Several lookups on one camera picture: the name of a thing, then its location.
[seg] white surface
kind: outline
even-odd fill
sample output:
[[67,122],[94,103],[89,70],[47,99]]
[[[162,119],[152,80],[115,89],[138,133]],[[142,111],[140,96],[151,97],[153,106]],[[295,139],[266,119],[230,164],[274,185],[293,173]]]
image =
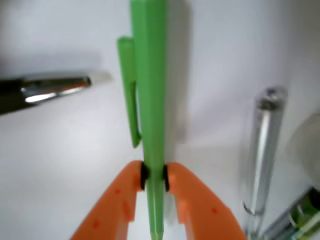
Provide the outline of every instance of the white surface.
[[[197,174],[242,224],[241,166],[253,98],[289,88],[265,226],[309,185],[288,161],[295,128],[320,106],[316,1],[169,1],[167,159]],[[113,80],[0,117],[0,239],[68,239],[132,149],[116,38],[130,34],[128,0],[0,3],[3,75],[98,69]],[[185,239],[172,198],[164,239]],[[138,195],[129,240],[150,239]]]

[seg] silver pen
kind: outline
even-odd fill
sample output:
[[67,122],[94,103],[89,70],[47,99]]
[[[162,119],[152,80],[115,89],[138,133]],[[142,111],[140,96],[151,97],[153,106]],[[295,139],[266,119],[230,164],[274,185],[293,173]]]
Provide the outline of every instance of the silver pen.
[[283,88],[273,87],[268,88],[258,97],[255,104],[246,174],[247,194],[243,202],[247,213],[245,226],[247,239],[255,239],[259,235],[269,194],[286,98],[287,94]]

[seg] white round object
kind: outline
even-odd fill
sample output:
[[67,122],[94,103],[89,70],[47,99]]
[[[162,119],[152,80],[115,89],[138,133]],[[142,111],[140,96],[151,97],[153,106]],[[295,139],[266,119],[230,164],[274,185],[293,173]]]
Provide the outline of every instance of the white round object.
[[320,114],[312,115],[295,131],[289,150],[320,190]]

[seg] green pen clip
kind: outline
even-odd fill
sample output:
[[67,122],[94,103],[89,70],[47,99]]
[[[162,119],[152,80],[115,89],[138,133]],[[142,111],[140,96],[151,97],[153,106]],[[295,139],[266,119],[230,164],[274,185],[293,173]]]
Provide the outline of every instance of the green pen clip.
[[141,140],[137,114],[137,71],[135,60],[135,46],[132,37],[121,37],[117,41],[120,59],[125,103],[130,126],[132,145],[136,148]]

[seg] orange plastic clamp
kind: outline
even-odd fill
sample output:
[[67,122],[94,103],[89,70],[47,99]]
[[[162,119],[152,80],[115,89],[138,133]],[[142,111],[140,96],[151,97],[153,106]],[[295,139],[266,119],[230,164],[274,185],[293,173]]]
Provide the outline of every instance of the orange plastic clamp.
[[230,209],[191,171],[173,162],[167,165],[167,174],[188,240],[246,239]]
[[101,196],[71,240],[125,240],[141,191],[141,161],[130,162]]

